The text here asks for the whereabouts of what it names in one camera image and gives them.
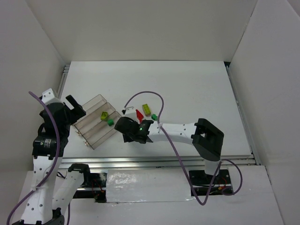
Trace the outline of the green lego brick with print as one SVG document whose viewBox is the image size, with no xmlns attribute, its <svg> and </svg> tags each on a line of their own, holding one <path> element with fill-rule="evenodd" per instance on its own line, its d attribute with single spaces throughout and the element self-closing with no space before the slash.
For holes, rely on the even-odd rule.
<svg viewBox="0 0 300 225">
<path fill-rule="evenodd" d="M 107 121 L 107 124 L 108 124 L 108 126 L 114 125 L 114 120 L 113 120 L 113 119 L 109 119 L 109 120 Z"/>
</svg>

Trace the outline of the lime small lego brick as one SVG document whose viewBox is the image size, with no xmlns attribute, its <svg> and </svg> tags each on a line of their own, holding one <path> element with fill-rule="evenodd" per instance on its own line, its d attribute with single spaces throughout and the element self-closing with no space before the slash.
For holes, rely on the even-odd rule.
<svg viewBox="0 0 300 225">
<path fill-rule="evenodd" d="M 108 120 L 108 117 L 109 117 L 109 113 L 103 111 L 103 112 L 101 113 L 100 119 L 101 119 L 102 121 L 107 121 L 107 120 Z"/>
</svg>

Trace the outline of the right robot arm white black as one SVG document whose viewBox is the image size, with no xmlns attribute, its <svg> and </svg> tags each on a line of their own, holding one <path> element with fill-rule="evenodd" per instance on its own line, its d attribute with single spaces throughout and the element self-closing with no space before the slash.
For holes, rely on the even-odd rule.
<svg viewBox="0 0 300 225">
<path fill-rule="evenodd" d="M 152 120 L 143 120 L 139 124 L 129 117 L 122 117 L 114 129 L 122 133 L 125 143 L 146 144 L 171 140 L 192 145 L 204 159 L 205 174 L 218 174 L 224 133 L 206 119 L 200 118 L 196 123 L 189 124 L 155 125 Z"/>
</svg>

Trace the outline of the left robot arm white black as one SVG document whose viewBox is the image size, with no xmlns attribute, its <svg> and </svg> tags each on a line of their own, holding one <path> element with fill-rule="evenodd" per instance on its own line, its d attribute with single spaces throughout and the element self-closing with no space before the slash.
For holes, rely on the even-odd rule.
<svg viewBox="0 0 300 225">
<path fill-rule="evenodd" d="M 87 164 L 72 164 L 57 191 L 54 190 L 64 148 L 68 143 L 70 127 L 86 115 L 83 107 L 71 96 L 67 101 L 70 109 L 55 91 L 48 89 L 38 97 L 29 93 L 42 106 L 40 116 L 44 122 L 33 141 L 33 177 L 30 192 L 12 209 L 7 224 L 17 208 L 26 203 L 21 218 L 16 225 L 68 225 L 70 223 L 70 203 L 81 185 L 90 181 Z"/>
</svg>

